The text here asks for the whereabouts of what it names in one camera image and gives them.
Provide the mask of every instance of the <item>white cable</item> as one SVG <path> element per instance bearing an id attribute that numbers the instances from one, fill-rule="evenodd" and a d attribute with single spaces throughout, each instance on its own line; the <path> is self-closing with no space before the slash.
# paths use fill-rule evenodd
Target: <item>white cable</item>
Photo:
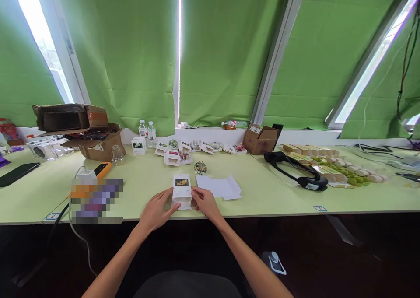
<path id="1" fill-rule="evenodd" d="M 75 179 L 76 178 L 76 176 L 77 176 L 77 174 L 79 173 L 79 171 L 82 169 L 82 168 L 85 168 L 86 170 L 88 170 L 88 168 L 86 168 L 85 166 L 81 166 L 79 169 L 78 169 L 78 171 L 76 172 L 76 174 L 74 175 L 74 177 L 73 177 L 73 179 Z M 73 232 L 74 232 L 74 234 L 80 239 L 80 240 L 83 240 L 84 241 L 84 243 L 86 243 L 86 247 L 87 247 L 87 263 L 88 263 L 88 265 L 89 265 L 89 269 L 91 270 L 91 272 L 96 276 L 96 277 L 98 277 L 98 274 L 96 274 L 95 273 L 95 271 L 92 269 L 92 266 L 91 266 L 91 252 L 90 252 L 90 250 L 89 250 L 89 243 L 85 240 L 85 239 L 83 239 L 77 232 L 76 232 L 76 230 L 74 229 L 74 227 L 73 227 L 73 224 L 71 223 L 71 191 L 70 191 L 70 197 L 69 197 L 69 224 L 70 224 L 70 227 L 71 227 L 71 230 L 73 230 Z"/>

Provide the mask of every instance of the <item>light green desk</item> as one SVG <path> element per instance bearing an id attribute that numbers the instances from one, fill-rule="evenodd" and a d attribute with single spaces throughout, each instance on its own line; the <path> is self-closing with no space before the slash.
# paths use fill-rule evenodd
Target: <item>light green desk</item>
<path id="1" fill-rule="evenodd" d="M 0 188 L 0 224 L 41 224 L 67 198 L 71 178 L 85 161 L 79 152 L 55 161 L 37 159 L 28 148 L 5 158 L 11 163 L 0 168 L 0 176 L 24 163 L 41 162 L 41 165 L 15 183 Z"/>
<path id="2" fill-rule="evenodd" d="M 386 170 L 385 172 L 391 175 L 399 171 L 391 166 L 358 157 L 344 147 L 337 146 L 335 149 L 346 160 L 354 164 L 368 165 L 373 170 L 383 168 Z M 263 156 L 253 157 L 290 187 L 308 205 L 323 206 L 327 210 L 324 214 L 420 211 L 420 189 L 403 188 L 404 184 L 409 180 L 399 176 L 391 176 L 390 180 L 385 183 L 371 183 L 368 186 L 358 187 L 356 189 L 342 189 L 328 186 L 326 191 L 317 192 L 302 188 L 296 181 L 283 175 L 271 164 L 267 163 Z M 290 164 L 280 163 L 279 166 L 295 177 L 303 176 L 303 172 L 291 167 Z"/>
<path id="3" fill-rule="evenodd" d="M 137 221 L 145 204 L 156 193 L 172 186 L 173 175 L 188 173 L 193 185 L 196 174 L 193 166 L 202 160 L 207 165 L 207 174 L 211 177 L 226 178 L 233 175 L 242 189 L 242 198 L 226 201 L 216 198 L 217 204 L 225 217 L 266 217 L 315 214 L 317 211 L 307 204 L 285 183 L 268 172 L 250 154 L 232 155 L 217 152 L 214 155 L 205 152 L 192 153 L 193 164 L 179 167 L 166 166 L 164 157 L 148 150 L 146 155 L 133 156 L 130 146 L 126 147 L 126 163 L 113 167 L 107 178 L 124 179 L 122 196 L 111 206 L 107 217 L 121 217 L 123 221 Z M 51 212 L 60 213 L 68 201 L 64 201 Z M 200 211 L 179 210 L 171 219 L 204 218 Z M 68 221 L 68 212 L 62 218 Z"/>

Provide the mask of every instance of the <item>plastic water bottle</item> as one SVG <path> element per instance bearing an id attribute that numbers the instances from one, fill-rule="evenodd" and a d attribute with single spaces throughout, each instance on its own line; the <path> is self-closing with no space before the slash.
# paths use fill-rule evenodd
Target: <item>plastic water bottle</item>
<path id="1" fill-rule="evenodd" d="M 149 127 L 147 128 L 147 137 L 149 139 L 147 148 L 156 148 L 156 129 L 153 126 L 153 121 L 149 121 Z"/>
<path id="2" fill-rule="evenodd" d="M 144 120 L 140 120 L 139 136 L 147 137 L 147 128 L 144 126 Z"/>
<path id="3" fill-rule="evenodd" d="M 248 123 L 245 121 L 227 121 L 222 122 L 221 125 L 229 125 L 236 128 L 248 128 Z"/>

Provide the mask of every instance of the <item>label sticker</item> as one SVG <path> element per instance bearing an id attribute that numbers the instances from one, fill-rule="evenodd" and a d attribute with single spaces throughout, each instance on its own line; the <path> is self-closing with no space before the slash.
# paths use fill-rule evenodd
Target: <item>label sticker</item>
<path id="1" fill-rule="evenodd" d="M 249 130 L 257 134 L 261 132 L 261 129 L 255 126 L 250 127 Z"/>
<path id="2" fill-rule="evenodd" d="M 308 183 L 305 188 L 316 191 L 316 189 L 319 188 L 319 186 L 316 185 L 316 184 L 310 184 L 310 183 Z"/>
<path id="3" fill-rule="evenodd" d="M 323 206 L 321 206 L 321 205 L 314 205 L 314 208 L 315 208 L 317 211 L 327 211 L 327 210 L 325 209 L 325 207 L 323 207 Z"/>
<path id="4" fill-rule="evenodd" d="M 95 150 L 101 150 L 101 151 L 103 151 L 104 150 L 104 148 L 102 147 L 102 145 L 101 145 L 102 143 L 99 143 L 99 144 L 97 144 L 95 147 L 92 147 L 91 149 L 95 149 Z"/>
<path id="5" fill-rule="evenodd" d="M 58 216 L 60 216 L 60 213 L 51 213 L 45 218 L 45 220 L 56 220 Z"/>

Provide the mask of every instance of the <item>smartphone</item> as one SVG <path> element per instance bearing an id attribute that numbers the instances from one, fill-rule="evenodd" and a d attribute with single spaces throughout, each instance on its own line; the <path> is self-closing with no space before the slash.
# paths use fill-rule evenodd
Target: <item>smartphone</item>
<path id="1" fill-rule="evenodd" d="M 23 164 L 17 167 L 16 169 L 13 169 L 9 173 L 6 173 L 2 177 L 0 177 L 0 187 L 9 186 L 13 182 L 19 180 L 24 175 L 31 172 L 33 169 L 40 166 L 41 163 L 35 162 L 31 164 Z"/>

